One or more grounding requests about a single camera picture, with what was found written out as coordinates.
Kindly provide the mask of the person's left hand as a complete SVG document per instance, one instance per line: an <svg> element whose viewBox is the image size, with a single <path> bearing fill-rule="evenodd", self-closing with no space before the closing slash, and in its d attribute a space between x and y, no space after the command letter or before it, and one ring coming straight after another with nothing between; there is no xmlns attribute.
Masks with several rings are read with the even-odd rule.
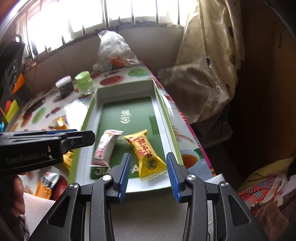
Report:
<svg viewBox="0 0 296 241"><path fill-rule="evenodd" d="M22 180L18 175L12 177L13 194L11 212L15 217L25 214L25 202L23 198L24 190Z"/></svg>

